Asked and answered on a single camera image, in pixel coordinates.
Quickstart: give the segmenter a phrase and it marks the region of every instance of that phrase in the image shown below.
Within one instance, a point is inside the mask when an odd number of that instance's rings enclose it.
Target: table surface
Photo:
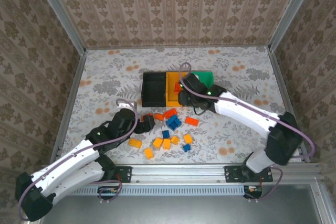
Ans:
[[[117,98],[136,101],[139,115],[171,109],[141,107],[142,76],[149,71],[176,71],[185,61],[193,70],[212,71],[215,84],[240,99],[268,111],[285,111],[266,47],[89,50],[86,55],[63,155],[92,128],[112,119],[118,112]],[[155,120],[152,131],[132,134],[142,141],[140,150],[126,141],[107,155],[116,164],[240,163],[252,151],[265,147],[266,140],[258,133],[227,116],[212,112],[197,116],[192,108],[176,109],[182,126],[170,134],[180,138],[179,145],[168,151],[153,148],[155,138],[168,129],[164,122]],[[198,127],[184,124],[186,116],[199,119]],[[185,153],[183,135],[187,133],[194,143]],[[143,153],[148,147],[154,152],[151,160]]]

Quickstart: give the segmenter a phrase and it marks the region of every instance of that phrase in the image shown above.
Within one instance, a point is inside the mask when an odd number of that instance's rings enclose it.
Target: purple cable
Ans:
[[[190,88],[188,88],[188,87],[184,84],[184,81],[183,81],[183,79],[182,79],[182,74],[181,74],[181,72],[182,72],[182,67],[183,67],[183,65],[187,65],[187,66],[188,66],[188,70],[187,70],[188,73],[191,72],[191,65],[190,65],[189,62],[182,63],[182,64],[180,65],[180,69],[178,70],[178,75],[179,75],[179,77],[180,77],[180,82],[181,82],[181,84],[183,85],[183,88],[185,88],[185,89],[186,89],[187,91],[189,91],[191,94],[196,95],[196,96],[201,97],[201,98],[206,98],[206,99],[222,100],[222,101],[232,102],[232,103],[234,103],[234,104],[240,105],[240,106],[242,106],[242,107],[244,107],[244,108],[246,108],[246,109],[248,109],[248,110],[251,110],[251,111],[257,113],[258,115],[261,115],[261,116],[265,117],[266,119],[271,119],[272,121],[275,121],[275,122],[277,122],[277,123],[283,125],[284,127],[286,127],[286,128],[288,128],[288,129],[294,131],[295,133],[299,134],[299,135],[302,136],[304,139],[306,139],[307,142],[310,144],[310,146],[311,146],[311,151],[310,151],[310,153],[308,153],[307,155],[302,155],[302,156],[300,156],[300,155],[299,155],[299,156],[292,156],[292,158],[311,157],[312,155],[314,155],[314,153],[315,153],[315,145],[314,145],[314,143],[312,142],[312,140],[311,140],[307,135],[305,135],[304,133],[302,133],[301,131],[299,131],[297,128],[294,128],[293,126],[291,126],[291,125],[289,125],[289,124],[287,124],[287,123],[284,123],[283,121],[281,121],[281,120],[279,120],[279,119],[277,119],[277,118],[273,118],[272,116],[269,116],[269,115],[267,115],[267,114],[265,114],[265,113],[263,113],[263,112],[260,112],[260,111],[254,109],[254,108],[252,108],[252,107],[250,107],[250,106],[248,106],[248,105],[245,105],[245,104],[243,104],[243,103],[241,103],[241,102],[238,102],[238,101],[235,101],[235,100],[233,100],[233,99],[224,98],[224,97],[211,97],[211,96],[209,96],[209,95],[203,95],[203,94],[196,93],[195,91],[193,91],[193,90],[191,90]]]
[[[274,190],[277,188],[277,186],[279,185],[279,183],[280,183],[280,181],[282,179],[282,176],[283,176],[283,171],[280,168],[278,168],[278,167],[272,167],[272,169],[280,171],[280,177],[279,177],[278,181],[276,182],[276,184],[274,185],[274,187],[272,188],[272,190],[268,194],[266,194],[265,196],[260,197],[259,199],[256,199],[255,197],[253,197],[251,194],[248,194],[248,193],[245,193],[245,195],[247,195],[248,197],[250,197],[252,199],[255,199],[256,201],[268,198],[274,192]]]
[[[115,195],[114,195],[112,198],[110,198],[109,200],[105,200],[105,201],[112,201],[112,200],[114,200],[114,199],[119,195],[119,193],[121,192],[121,189],[122,189],[122,183],[121,183],[119,180],[105,180],[105,181],[93,182],[93,183],[91,183],[91,184],[96,185],[96,184],[105,184],[105,183],[118,183],[118,184],[119,184],[119,189],[118,189],[118,191],[115,193]],[[103,191],[105,191],[105,190],[107,190],[107,189],[109,189],[109,188],[104,188],[103,190],[100,190],[100,191],[99,191],[98,198],[99,198],[100,200],[103,200],[103,201],[104,201],[104,199],[101,198],[101,194],[102,194]]]
[[[48,170],[47,172],[45,172],[43,175],[41,175],[37,180],[35,180],[33,183],[31,183],[27,188],[26,190],[22,193],[21,197],[20,197],[20,200],[18,202],[18,213],[19,213],[19,217],[22,221],[29,221],[29,219],[26,219],[22,216],[21,214],[21,205],[22,205],[22,201],[23,199],[25,198],[26,194],[29,192],[30,189],[32,189],[33,186],[35,186],[38,182],[40,182],[41,180],[43,180],[46,176],[48,176],[53,170],[55,170],[57,167],[59,167],[60,165],[64,164],[66,161],[68,161],[69,159],[71,159],[72,157],[76,157],[79,153],[81,152],[84,152],[90,148],[96,148],[96,147],[99,147],[99,146],[102,146],[102,145],[106,145],[106,144],[111,144],[111,143],[114,143],[114,142],[117,142],[119,140],[122,140],[122,139],[125,139],[126,137],[128,137],[129,135],[131,135],[133,133],[133,131],[135,130],[135,127],[137,126],[137,123],[138,123],[138,113],[136,112],[136,109],[135,107],[132,105],[132,103],[130,103],[129,101],[126,101],[125,99],[117,99],[116,100],[116,104],[118,105],[119,102],[125,102],[127,103],[129,106],[131,106],[134,114],[135,114],[135,123],[134,123],[134,126],[132,127],[132,129],[126,133],[124,136],[120,136],[116,139],[112,139],[112,140],[108,140],[106,142],[102,142],[102,143],[99,143],[99,144],[95,144],[95,145],[91,145],[91,146],[87,146],[83,149],[80,149],[76,152],[73,153],[73,155],[71,156],[68,156],[67,158],[63,159],[61,162],[59,162],[58,164],[56,164],[55,166],[53,166],[50,170]]]

